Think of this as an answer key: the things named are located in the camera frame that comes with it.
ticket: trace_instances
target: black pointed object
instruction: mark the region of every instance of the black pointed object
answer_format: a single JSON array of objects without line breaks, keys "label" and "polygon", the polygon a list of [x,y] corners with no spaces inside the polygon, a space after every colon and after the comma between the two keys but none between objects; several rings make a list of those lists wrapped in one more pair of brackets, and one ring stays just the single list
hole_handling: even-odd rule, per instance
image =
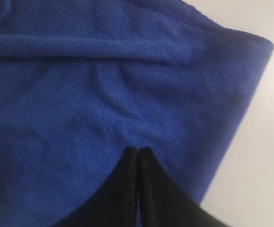
[{"label": "black pointed object", "polygon": [[189,199],[150,148],[127,147],[95,194],[52,227],[227,227]]},{"label": "black pointed object", "polygon": [[227,227],[179,189],[150,148],[139,150],[138,175],[143,227]]},{"label": "black pointed object", "polygon": [[95,194],[52,227],[133,227],[136,225],[138,149],[127,147]]}]

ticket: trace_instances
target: white table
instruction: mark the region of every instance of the white table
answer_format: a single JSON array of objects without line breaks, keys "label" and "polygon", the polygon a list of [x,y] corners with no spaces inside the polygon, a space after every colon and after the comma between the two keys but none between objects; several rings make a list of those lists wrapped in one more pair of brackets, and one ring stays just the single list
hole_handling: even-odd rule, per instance
[{"label": "white table", "polygon": [[[186,0],[274,43],[274,0]],[[274,53],[202,207],[233,227],[274,227]]]}]

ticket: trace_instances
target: blue microfiber cloth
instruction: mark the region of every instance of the blue microfiber cloth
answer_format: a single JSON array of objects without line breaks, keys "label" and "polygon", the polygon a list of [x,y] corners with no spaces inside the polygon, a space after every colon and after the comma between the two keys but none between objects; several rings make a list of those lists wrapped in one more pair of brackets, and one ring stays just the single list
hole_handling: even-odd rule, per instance
[{"label": "blue microfiber cloth", "polygon": [[61,220],[127,145],[200,202],[272,50],[179,0],[0,0],[0,227]]}]

